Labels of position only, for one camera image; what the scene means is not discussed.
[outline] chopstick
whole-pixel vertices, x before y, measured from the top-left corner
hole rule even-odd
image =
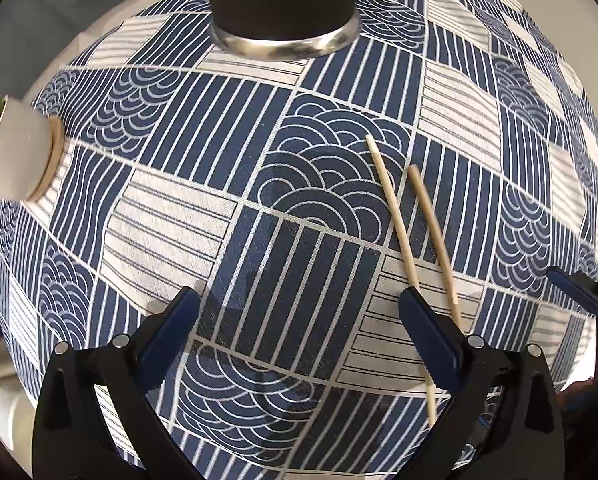
[[[453,279],[453,269],[450,266],[450,259],[448,258],[448,251],[445,248],[444,238],[441,234],[439,221],[435,215],[435,209],[430,201],[428,190],[426,189],[419,168],[415,164],[408,166],[408,178],[412,182],[412,187],[419,198],[419,205],[423,211],[423,215],[428,223],[428,230],[432,243],[437,251],[437,259],[439,267],[441,267],[442,275],[444,276],[445,292],[448,298],[448,306],[450,308],[450,316],[461,330],[461,311],[459,309],[459,299],[457,298],[457,289],[455,288],[455,280]]]
[[[383,158],[379,152],[379,147],[375,142],[375,139],[371,135],[365,136],[365,142],[368,144],[370,155],[377,168],[379,174],[379,180],[381,181],[381,187],[383,188],[383,194],[385,195],[386,201],[388,202],[388,209],[393,217],[394,229],[397,231],[397,239],[399,240],[399,246],[401,247],[401,257],[403,259],[403,268],[406,271],[406,277],[410,282],[410,285],[419,288],[419,278],[417,276],[417,269],[415,268],[415,261],[412,257],[412,249],[410,248],[410,241],[408,239],[408,233],[406,232],[406,226],[403,224],[403,218],[401,211],[399,210],[399,203],[397,197],[394,194],[393,183],[388,175],[388,170],[385,168]],[[430,427],[432,427],[437,421],[437,405],[435,401],[435,384],[432,382],[432,378],[426,370],[426,407],[428,409],[428,421]]]

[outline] plant pot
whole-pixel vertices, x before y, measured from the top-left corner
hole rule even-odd
[[[210,0],[210,6],[215,43],[252,59],[322,56],[359,35],[355,0]]]
[[[0,197],[24,200],[44,176],[52,151],[47,116],[12,97],[0,118]]]

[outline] table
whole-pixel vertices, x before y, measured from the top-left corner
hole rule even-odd
[[[368,133],[424,297],[447,312],[410,163],[463,330],[539,344],[564,383],[594,320],[544,271],[598,278],[598,120],[582,84],[515,0],[359,11],[351,47],[258,62],[213,47],[207,0],[163,0],[48,83],[32,105],[63,120],[60,169],[39,202],[0,200],[0,322],[32,398],[60,340],[107,344],[196,285],[199,320],[148,397],[206,478],[398,470],[427,431],[425,388],[397,316],[407,280]]]

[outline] white plant pot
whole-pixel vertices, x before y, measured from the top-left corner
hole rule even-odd
[[[6,97],[0,118],[0,197],[25,200],[39,186],[50,160],[48,117]]]

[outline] wooden saucer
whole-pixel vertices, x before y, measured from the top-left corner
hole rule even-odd
[[[63,153],[63,145],[65,143],[65,132],[63,130],[63,123],[61,119],[56,115],[48,117],[50,123],[50,142],[52,148],[50,150],[50,158],[48,159],[48,165],[45,167],[44,176],[41,178],[41,182],[36,187],[26,202],[36,202],[39,200],[52,183],[54,174],[57,172],[59,162],[61,162],[61,154]]]

